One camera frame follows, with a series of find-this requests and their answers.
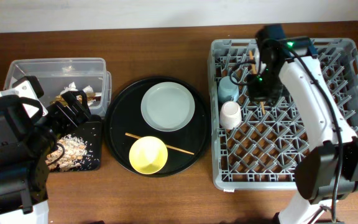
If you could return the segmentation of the food scraps and rice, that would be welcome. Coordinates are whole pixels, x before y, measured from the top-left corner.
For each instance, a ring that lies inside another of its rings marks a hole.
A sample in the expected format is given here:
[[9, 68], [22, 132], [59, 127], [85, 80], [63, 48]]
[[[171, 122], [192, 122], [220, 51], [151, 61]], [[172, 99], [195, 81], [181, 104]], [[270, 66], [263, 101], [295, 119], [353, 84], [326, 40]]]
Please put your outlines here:
[[96, 170], [100, 165], [100, 151], [96, 144], [81, 137], [66, 135], [58, 141], [57, 149], [46, 156], [50, 172]]

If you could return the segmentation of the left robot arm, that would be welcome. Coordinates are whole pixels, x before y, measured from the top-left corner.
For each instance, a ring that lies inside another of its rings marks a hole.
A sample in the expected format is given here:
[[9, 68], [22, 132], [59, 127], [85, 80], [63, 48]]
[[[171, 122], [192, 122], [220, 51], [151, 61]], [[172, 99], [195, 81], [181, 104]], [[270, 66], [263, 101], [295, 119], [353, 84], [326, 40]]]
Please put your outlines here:
[[43, 116], [38, 100], [0, 97], [0, 223], [47, 223], [46, 156], [90, 118], [87, 95], [68, 91]]

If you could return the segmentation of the gold snack wrapper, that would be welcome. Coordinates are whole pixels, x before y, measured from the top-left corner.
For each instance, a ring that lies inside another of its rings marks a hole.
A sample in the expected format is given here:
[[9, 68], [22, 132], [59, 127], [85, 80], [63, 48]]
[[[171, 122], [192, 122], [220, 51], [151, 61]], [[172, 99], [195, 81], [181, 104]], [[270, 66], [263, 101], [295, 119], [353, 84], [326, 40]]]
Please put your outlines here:
[[[86, 97], [88, 106], [95, 104], [97, 101], [101, 101], [101, 93], [87, 93]], [[55, 102], [60, 102], [63, 106], [68, 104], [61, 95], [56, 96], [55, 99], [50, 102], [50, 104], [52, 105]]]

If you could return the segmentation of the pink cup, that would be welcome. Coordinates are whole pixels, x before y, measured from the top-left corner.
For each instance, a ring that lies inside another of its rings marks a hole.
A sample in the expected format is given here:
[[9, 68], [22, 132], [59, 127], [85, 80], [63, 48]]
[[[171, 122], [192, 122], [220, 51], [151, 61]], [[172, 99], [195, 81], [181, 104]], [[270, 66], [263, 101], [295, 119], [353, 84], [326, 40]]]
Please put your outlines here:
[[241, 107], [235, 101], [225, 102], [219, 113], [219, 123], [224, 129], [232, 130], [242, 122]]

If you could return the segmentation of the yellow bowl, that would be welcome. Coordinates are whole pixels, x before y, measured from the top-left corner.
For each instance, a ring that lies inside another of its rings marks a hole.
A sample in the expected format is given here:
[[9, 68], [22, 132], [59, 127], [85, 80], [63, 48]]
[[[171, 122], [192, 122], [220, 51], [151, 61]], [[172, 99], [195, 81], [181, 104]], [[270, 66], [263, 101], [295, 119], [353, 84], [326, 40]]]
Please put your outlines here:
[[162, 140], [153, 136], [136, 140], [129, 151], [130, 165], [141, 174], [155, 174], [164, 168], [167, 161], [167, 147]]

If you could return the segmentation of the blue cup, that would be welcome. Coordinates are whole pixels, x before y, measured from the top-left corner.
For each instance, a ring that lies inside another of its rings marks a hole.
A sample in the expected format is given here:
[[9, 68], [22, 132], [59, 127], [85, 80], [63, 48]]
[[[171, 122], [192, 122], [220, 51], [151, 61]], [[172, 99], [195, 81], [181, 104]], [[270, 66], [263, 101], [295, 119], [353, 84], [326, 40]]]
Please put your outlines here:
[[230, 76], [220, 79], [218, 85], [218, 101], [225, 103], [227, 101], [237, 101], [239, 98], [239, 86], [233, 84]]

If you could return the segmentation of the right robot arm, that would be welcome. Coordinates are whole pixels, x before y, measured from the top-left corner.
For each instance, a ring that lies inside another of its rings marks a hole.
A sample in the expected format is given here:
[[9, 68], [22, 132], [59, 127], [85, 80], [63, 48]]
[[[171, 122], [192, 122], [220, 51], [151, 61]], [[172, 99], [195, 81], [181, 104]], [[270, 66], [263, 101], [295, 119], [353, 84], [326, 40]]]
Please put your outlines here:
[[255, 39], [260, 56], [257, 75], [247, 77], [250, 100], [276, 103], [290, 95], [310, 146], [295, 168], [297, 192], [275, 223], [314, 223], [325, 211], [335, 223], [337, 202], [358, 191], [358, 135], [332, 98], [309, 37], [288, 38], [273, 24]]

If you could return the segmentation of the white napkin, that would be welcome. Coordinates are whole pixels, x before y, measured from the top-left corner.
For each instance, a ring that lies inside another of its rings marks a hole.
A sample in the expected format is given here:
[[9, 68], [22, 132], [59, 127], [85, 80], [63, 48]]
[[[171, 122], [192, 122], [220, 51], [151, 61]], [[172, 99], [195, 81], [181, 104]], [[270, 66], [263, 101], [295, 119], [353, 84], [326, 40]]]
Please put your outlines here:
[[[63, 95], [64, 93], [68, 91], [78, 91], [75, 82], [71, 82], [68, 86], [66, 86], [63, 91], [60, 92], [60, 95]], [[82, 89], [84, 93], [86, 93], [87, 96], [95, 96], [95, 92], [93, 91], [93, 88], [88, 85]]]

